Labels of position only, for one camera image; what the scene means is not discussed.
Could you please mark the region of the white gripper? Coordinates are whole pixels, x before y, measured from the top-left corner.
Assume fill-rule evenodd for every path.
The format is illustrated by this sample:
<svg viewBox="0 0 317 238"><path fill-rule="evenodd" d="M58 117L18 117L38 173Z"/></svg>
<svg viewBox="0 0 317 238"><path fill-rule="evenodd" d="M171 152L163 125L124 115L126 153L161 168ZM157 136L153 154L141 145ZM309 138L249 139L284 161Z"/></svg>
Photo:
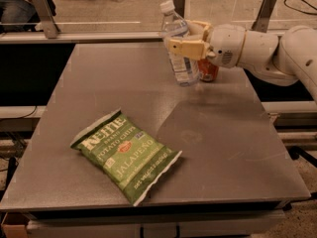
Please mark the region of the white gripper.
<svg viewBox="0 0 317 238"><path fill-rule="evenodd" d="M208 22L187 20L186 23L190 40L164 39L164 44L170 53L191 60L207 58L212 64L226 68L234 67L238 63L244 43L245 28L224 24L212 30L212 25ZM210 45L204 42L207 38Z"/></svg>

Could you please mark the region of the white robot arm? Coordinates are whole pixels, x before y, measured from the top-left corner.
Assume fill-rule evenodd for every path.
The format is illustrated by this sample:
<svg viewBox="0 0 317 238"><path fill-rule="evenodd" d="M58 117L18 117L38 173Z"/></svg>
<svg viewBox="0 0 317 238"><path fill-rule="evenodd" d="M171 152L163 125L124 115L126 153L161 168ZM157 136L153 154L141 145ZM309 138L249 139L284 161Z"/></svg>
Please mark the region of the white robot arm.
<svg viewBox="0 0 317 238"><path fill-rule="evenodd" d="M207 59L220 67L241 67L275 85L301 82L317 102L317 31L295 26L276 34L241 26L189 21L183 37L165 37L167 50L192 60Z"/></svg>

